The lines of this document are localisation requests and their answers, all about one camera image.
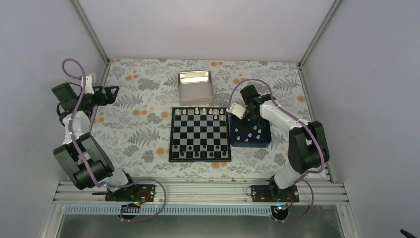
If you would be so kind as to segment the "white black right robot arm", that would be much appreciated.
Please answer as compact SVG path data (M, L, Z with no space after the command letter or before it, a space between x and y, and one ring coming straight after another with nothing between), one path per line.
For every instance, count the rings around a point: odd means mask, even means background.
M273 175L263 192L265 199L280 202L288 194L292 195L292 186L302 180L315 168L323 170L330 159L329 149L323 125L319 121L301 120L281 108L270 94L261 95L254 85L240 91L245 107L241 107L239 120L244 126L259 119L265 119L289 133L288 164Z

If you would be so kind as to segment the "blue plastic piece tray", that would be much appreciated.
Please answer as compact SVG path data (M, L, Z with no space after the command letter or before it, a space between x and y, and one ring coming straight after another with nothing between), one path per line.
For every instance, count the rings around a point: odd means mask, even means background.
M251 124L229 116L230 142L233 147L266 148L272 142L270 122L258 119Z

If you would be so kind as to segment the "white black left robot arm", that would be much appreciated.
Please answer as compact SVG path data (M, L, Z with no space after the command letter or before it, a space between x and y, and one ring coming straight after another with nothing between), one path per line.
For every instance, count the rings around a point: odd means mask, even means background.
M99 143L91 134L91 119L96 106L113 104L119 86L93 87L93 93L76 94L71 83L63 83L52 89L59 100L57 114L65 127L65 139L53 150L73 184L80 190L104 186L117 191L126 201L133 200L138 187L124 170L116 170Z

